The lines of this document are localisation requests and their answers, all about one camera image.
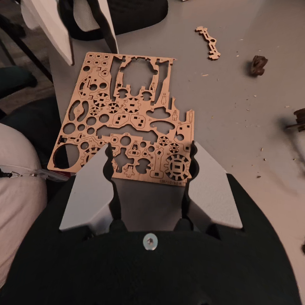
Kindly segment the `wooden strip part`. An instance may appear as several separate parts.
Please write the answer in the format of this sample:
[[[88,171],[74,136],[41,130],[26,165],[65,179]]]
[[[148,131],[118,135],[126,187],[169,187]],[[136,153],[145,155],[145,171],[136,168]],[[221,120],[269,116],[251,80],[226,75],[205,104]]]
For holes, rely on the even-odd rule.
[[[198,32],[200,35],[203,36],[205,41],[208,43],[209,47],[209,59],[211,60],[217,60],[220,57],[219,51],[216,49],[216,42],[217,40],[209,35],[208,29],[203,26],[198,26],[195,29],[195,32]]]

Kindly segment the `wooden laser-cut parts sheet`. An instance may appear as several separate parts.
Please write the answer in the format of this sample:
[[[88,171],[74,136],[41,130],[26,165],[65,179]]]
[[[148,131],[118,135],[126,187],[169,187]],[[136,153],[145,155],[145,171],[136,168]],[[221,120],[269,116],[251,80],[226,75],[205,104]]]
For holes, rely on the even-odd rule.
[[[139,94],[124,85],[132,60],[152,68],[152,80]],[[121,170],[115,160],[113,177],[185,186],[194,139],[193,110],[179,120],[175,98],[170,101],[173,58],[87,52],[67,108],[48,170],[77,173],[108,143],[113,157],[124,152]]]

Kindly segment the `black rounded object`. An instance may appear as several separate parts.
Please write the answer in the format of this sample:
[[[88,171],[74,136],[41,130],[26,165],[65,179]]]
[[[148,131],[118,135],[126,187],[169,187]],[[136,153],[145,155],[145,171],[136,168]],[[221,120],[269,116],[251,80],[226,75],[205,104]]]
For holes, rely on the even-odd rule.
[[[108,0],[116,35],[146,28],[161,22],[168,13],[167,0]],[[59,14],[70,36],[80,41],[103,39],[100,29],[85,32],[77,24],[73,1],[59,1]]]

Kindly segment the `clear badge holder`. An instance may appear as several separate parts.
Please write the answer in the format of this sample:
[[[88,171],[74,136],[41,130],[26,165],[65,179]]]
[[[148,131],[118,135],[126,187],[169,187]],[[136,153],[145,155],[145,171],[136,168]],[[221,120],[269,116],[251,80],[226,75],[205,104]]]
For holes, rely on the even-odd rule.
[[[31,177],[40,177],[45,180],[50,180],[54,182],[66,182],[70,179],[70,176],[65,176],[63,174],[57,173],[55,171],[45,170],[45,169],[37,169],[34,171],[30,171],[29,176]]]

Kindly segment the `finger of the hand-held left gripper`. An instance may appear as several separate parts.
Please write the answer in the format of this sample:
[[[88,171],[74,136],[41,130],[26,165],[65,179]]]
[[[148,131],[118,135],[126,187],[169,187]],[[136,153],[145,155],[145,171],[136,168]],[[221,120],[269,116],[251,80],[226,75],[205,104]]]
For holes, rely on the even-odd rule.
[[[116,35],[112,24],[112,18],[109,11],[107,0],[96,0],[97,6],[96,13],[94,15],[95,21],[100,26],[103,37],[113,54],[118,54],[119,49],[116,41]]]
[[[66,63],[73,65],[70,36],[56,0],[22,0],[21,14],[29,29],[40,27]]]

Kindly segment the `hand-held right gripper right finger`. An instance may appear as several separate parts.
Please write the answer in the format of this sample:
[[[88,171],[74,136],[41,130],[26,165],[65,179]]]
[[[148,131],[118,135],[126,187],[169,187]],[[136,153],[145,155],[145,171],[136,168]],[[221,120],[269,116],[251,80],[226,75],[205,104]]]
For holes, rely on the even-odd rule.
[[[242,229],[225,169],[198,142],[192,142],[190,157],[192,177],[185,186],[182,217],[200,232],[206,232],[213,224]]]

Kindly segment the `teal chair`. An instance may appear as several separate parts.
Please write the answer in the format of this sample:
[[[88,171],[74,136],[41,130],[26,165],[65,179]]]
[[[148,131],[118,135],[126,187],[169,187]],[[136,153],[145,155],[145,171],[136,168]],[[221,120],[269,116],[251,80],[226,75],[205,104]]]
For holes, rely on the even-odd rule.
[[[36,87],[35,76],[23,67],[11,66],[0,68],[0,98],[20,91],[26,87]]]

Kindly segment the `dark wooden gear model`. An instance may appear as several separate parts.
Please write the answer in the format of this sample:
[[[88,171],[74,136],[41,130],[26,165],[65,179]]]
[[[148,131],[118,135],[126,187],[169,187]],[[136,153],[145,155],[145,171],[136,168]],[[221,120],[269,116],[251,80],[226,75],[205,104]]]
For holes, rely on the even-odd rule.
[[[305,132],[305,108],[296,110],[293,115],[296,123],[286,126],[285,129],[296,128],[298,132]]]

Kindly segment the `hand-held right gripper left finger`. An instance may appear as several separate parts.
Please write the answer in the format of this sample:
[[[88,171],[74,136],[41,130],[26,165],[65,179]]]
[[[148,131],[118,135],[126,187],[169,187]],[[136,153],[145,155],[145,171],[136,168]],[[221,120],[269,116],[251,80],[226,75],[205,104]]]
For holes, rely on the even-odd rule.
[[[121,219],[112,159],[112,147],[105,144],[75,175],[61,231],[88,226],[94,235],[100,235],[109,232],[113,220]]]

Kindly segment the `small dark wooden assembly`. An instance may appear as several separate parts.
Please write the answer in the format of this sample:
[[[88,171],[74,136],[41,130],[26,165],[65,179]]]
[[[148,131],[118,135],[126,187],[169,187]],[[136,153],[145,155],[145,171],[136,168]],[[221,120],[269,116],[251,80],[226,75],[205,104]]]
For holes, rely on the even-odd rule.
[[[265,72],[265,65],[268,63],[268,59],[261,55],[255,55],[250,67],[250,75],[257,77],[262,76]]]

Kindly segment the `person in white shirt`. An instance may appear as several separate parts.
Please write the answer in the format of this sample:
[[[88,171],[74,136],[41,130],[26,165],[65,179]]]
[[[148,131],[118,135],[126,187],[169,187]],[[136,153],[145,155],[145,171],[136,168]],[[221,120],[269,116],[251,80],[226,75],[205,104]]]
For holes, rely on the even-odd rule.
[[[30,177],[41,169],[36,150],[16,129],[0,124],[0,163],[3,172],[21,177],[0,179],[0,287],[2,287],[15,254],[47,204],[46,181]]]

